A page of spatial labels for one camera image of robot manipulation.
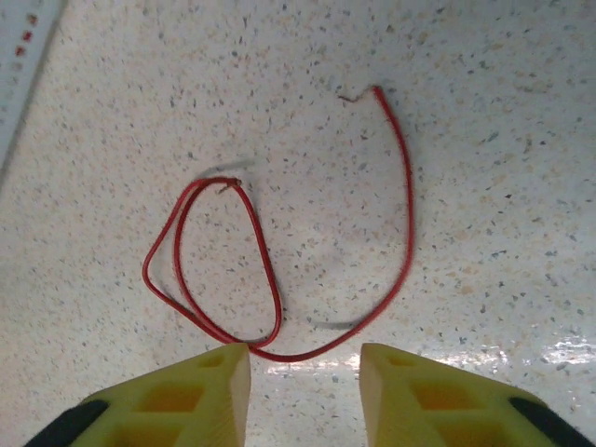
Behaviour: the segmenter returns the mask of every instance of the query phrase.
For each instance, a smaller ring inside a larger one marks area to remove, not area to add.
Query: red marking
[[[27,14],[27,21],[30,25],[35,26],[37,24],[37,16],[35,14]]]
[[[186,222],[186,218],[188,216],[188,211],[193,206],[196,198],[207,189],[210,185],[214,184],[221,184],[225,187],[232,189],[236,192],[249,214],[251,218],[252,228],[254,230],[254,234],[256,236],[257,244],[259,247],[259,252],[261,253],[261,258],[263,260],[263,266],[265,275],[267,277],[267,281],[269,282],[269,288],[271,290],[271,294],[273,297],[273,306],[275,308],[275,315],[276,320],[273,327],[273,331],[269,333],[264,339],[258,342],[247,342],[249,343],[249,348],[251,352],[259,357],[264,359],[269,359],[273,361],[280,361],[280,362],[295,362],[295,361],[303,361],[312,359],[320,354],[323,354],[337,346],[341,343],[345,342],[349,338],[356,335],[358,332],[361,332],[366,326],[373,322],[395,299],[397,294],[400,292],[401,286],[406,280],[408,273],[410,271],[410,267],[412,266],[413,261],[413,246],[414,246],[414,203],[413,203],[413,175],[412,175],[412,165],[410,162],[410,155],[408,153],[408,148],[406,146],[405,138],[403,137],[403,133],[400,129],[400,124],[398,119],[393,114],[389,103],[386,100],[385,94],[380,87],[373,86],[372,93],[374,94],[377,102],[385,112],[386,119],[389,121],[391,128],[395,134],[398,147],[400,149],[401,161],[403,164],[403,171],[405,176],[405,192],[406,192],[406,200],[408,205],[408,223],[406,227],[406,249],[405,249],[405,256],[403,261],[401,262],[400,271],[391,287],[391,290],[385,295],[385,297],[381,300],[381,302],[356,326],[354,326],[349,331],[345,332],[335,340],[329,342],[326,345],[318,347],[308,352],[304,352],[302,354],[292,354],[292,355],[282,355],[282,354],[275,354],[272,352],[263,351],[263,347],[269,345],[273,342],[279,334],[279,330],[281,328],[281,322],[283,321],[283,307],[281,305],[281,297],[279,295],[276,275],[273,270],[273,265],[271,265],[271,260],[269,259],[268,248],[264,241],[263,229],[261,228],[261,223],[259,221],[259,217],[252,207],[251,200],[247,196],[242,186],[240,186],[239,180],[235,178],[228,178],[228,177],[211,177],[207,179],[198,179],[194,182],[190,183],[184,189],[183,193],[180,195],[180,198],[174,205],[174,208],[169,216],[168,220],[166,221],[166,225],[163,227],[159,236],[157,237],[156,242],[153,244],[153,247],[149,250],[147,257],[145,258],[144,262],[142,263],[142,279],[145,285],[152,291],[157,297],[159,297],[162,301],[164,301],[167,305],[170,305],[178,312],[183,314],[187,317],[190,321],[195,323],[200,329],[205,331],[208,335],[215,338],[216,340],[220,341],[221,343],[243,343],[243,340],[240,340],[226,332],[221,326],[213,322],[200,306],[195,302],[195,299],[191,295],[191,292],[188,289],[186,284],[186,280],[184,278],[183,267],[182,267],[182,259],[181,259],[181,246],[183,241],[183,230],[184,224]],[[157,288],[157,286],[152,282],[149,278],[149,265],[156,254],[157,249],[163,242],[166,234],[174,227],[174,242],[173,242],[173,264],[174,264],[174,274],[178,280],[178,284],[180,286],[181,292],[185,301],[188,303],[190,308],[187,308],[185,305],[180,304],[171,296],[168,296],[165,292],[161,291]]]

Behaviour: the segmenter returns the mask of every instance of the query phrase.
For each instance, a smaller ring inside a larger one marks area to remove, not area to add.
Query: speckled floor
[[[252,359],[247,446],[364,445],[368,341],[535,392],[596,439],[594,5],[298,3],[67,6],[0,190],[1,445],[217,346],[141,281],[206,169],[243,167],[226,173],[262,215],[288,308],[272,349],[309,350],[370,309],[402,256],[403,178],[374,100],[337,94],[372,82],[413,155],[413,271],[328,355]],[[193,290],[261,336],[273,309],[241,203],[208,194],[191,214]],[[176,290],[166,256],[155,271]]]

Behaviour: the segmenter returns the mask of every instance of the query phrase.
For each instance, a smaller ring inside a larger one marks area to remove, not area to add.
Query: red wire
[[[166,304],[172,306],[178,312],[183,314],[185,317],[190,319],[193,323],[195,323],[200,329],[206,332],[208,335],[213,337],[214,339],[218,340],[221,343],[248,343],[253,354],[256,354],[259,357],[264,359],[270,359],[273,361],[281,361],[281,362],[294,362],[294,361],[302,361],[307,359],[312,359],[320,354],[323,354],[341,343],[345,342],[349,338],[356,335],[358,332],[362,331],[365,327],[367,327],[375,318],[377,318],[393,301],[396,297],[398,292],[403,285],[408,272],[412,266],[413,261],[413,244],[414,244],[414,203],[413,203],[413,176],[412,176],[412,166],[410,163],[410,156],[408,154],[408,148],[406,146],[406,141],[401,133],[400,123],[398,119],[393,114],[391,107],[389,106],[385,94],[383,90],[378,87],[372,87],[372,92],[374,93],[375,98],[381,105],[381,108],[385,112],[386,118],[389,120],[391,124],[391,128],[395,132],[395,136],[398,140],[398,145],[400,147],[401,153],[401,160],[403,162],[404,174],[405,174],[405,188],[406,188],[406,198],[408,202],[408,228],[407,228],[407,236],[406,236],[406,253],[405,258],[401,264],[400,273],[395,280],[395,283],[391,290],[386,294],[385,298],[381,300],[381,302],[369,313],[366,318],[364,318],[360,323],[354,326],[349,331],[345,332],[335,340],[329,342],[326,345],[318,347],[309,352],[304,352],[303,354],[293,354],[293,355],[282,355],[282,354],[274,354],[271,352],[263,351],[262,348],[269,345],[273,342],[279,334],[279,330],[281,328],[281,321],[283,320],[283,311],[281,306],[281,298],[279,296],[278,285],[276,281],[276,276],[273,271],[273,266],[271,264],[271,259],[269,259],[269,254],[267,250],[267,246],[264,241],[263,235],[263,228],[261,227],[261,223],[259,222],[259,217],[257,216],[256,211],[252,207],[251,200],[244,192],[244,189],[240,186],[240,180],[235,178],[228,178],[228,177],[213,177],[208,179],[198,179],[194,182],[190,183],[184,189],[183,193],[180,195],[180,198],[174,205],[174,208],[169,215],[166,224],[164,225],[161,233],[157,237],[156,242],[153,244],[153,247],[149,250],[147,257],[145,258],[142,264],[142,279],[155,295],[157,295],[161,300],[163,300]],[[257,238],[257,243],[259,245],[259,252],[261,253],[261,257],[263,259],[263,266],[264,271],[267,276],[267,281],[269,282],[269,287],[271,288],[271,293],[273,296],[273,305],[275,307],[275,314],[276,314],[276,321],[273,328],[273,331],[269,333],[262,341],[259,342],[245,342],[244,340],[240,340],[235,336],[231,335],[230,333],[226,332],[220,326],[211,320],[198,306],[198,304],[193,299],[191,292],[188,290],[188,286],[186,285],[186,280],[184,278],[183,268],[182,268],[182,261],[181,261],[181,246],[183,243],[183,230],[184,225],[186,224],[186,217],[188,216],[188,212],[190,211],[193,203],[195,202],[196,198],[209,186],[213,184],[223,184],[225,188],[232,188],[242,199],[246,210],[251,217],[252,227],[254,229],[254,234]],[[182,291],[183,297],[186,302],[190,305],[190,310],[185,306],[181,305],[171,297],[167,296],[163,291],[158,289],[155,284],[149,278],[149,265],[156,254],[157,249],[163,242],[166,234],[171,229],[171,227],[176,223],[175,231],[174,231],[174,243],[173,243],[173,264],[174,264],[174,273],[180,285],[180,289]]]

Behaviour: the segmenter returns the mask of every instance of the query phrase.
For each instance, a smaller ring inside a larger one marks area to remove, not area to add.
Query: white floor
[[[226,174],[251,185],[286,300],[272,349],[310,350],[341,326],[317,322],[370,309],[402,256],[403,176],[374,100],[336,95],[371,83],[413,155],[413,271],[328,355],[252,358],[247,446],[363,445],[368,341],[525,388],[596,439],[593,4],[297,3],[68,4],[0,189],[1,445],[218,345],[141,281],[206,169],[251,165]],[[273,308],[240,202],[208,194],[191,214],[193,290],[262,336]],[[156,275],[176,291],[168,254]]]

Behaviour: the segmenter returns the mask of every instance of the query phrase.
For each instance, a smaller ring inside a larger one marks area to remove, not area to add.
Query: white tape measure
[[[65,0],[0,0],[0,167]]]

